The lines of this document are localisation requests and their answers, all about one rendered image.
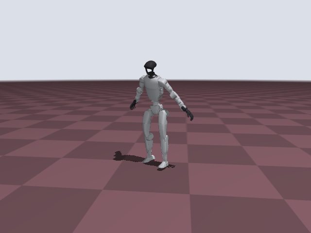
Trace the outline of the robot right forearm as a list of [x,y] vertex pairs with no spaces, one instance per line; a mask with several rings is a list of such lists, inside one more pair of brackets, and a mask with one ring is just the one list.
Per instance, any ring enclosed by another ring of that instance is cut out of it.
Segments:
[[[142,93],[141,93],[141,94],[142,94]],[[139,102],[139,99],[140,99],[141,94],[139,94],[138,92],[136,92],[135,100],[136,100],[137,102]],[[137,102],[136,102],[136,103],[137,103]]]

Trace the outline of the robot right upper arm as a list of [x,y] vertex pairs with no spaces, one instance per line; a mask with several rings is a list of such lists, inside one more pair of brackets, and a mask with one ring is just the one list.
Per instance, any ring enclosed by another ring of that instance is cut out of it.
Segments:
[[144,89],[144,77],[145,77],[146,75],[143,75],[142,77],[140,77],[140,79],[139,79],[139,87],[137,88],[137,92],[139,93],[139,94],[141,94],[141,93],[143,93],[143,89]]

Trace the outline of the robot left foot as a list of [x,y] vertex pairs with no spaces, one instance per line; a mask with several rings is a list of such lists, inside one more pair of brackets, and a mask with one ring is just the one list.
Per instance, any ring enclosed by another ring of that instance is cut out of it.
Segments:
[[168,165],[169,165],[168,161],[167,162],[164,161],[158,166],[158,168],[165,168]]

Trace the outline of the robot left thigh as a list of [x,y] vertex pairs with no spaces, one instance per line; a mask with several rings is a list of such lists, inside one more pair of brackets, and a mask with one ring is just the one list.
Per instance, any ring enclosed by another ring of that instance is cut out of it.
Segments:
[[158,126],[160,133],[160,140],[163,138],[164,141],[166,139],[166,130],[167,130],[167,120],[166,117],[169,116],[169,111],[163,108],[160,108],[160,112],[158,114]]

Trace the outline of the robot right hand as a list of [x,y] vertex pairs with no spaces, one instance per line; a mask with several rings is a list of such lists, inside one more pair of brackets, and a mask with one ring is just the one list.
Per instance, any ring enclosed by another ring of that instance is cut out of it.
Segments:
[[137,102],[137,101],[136,101],[136,100],[134,100],[134,102],[130,105],[130,109],[131,109],[131,110],[133,110],[133,109],[134,109],[134,107],[135,107],[135,105],[136,105],[136,102]]

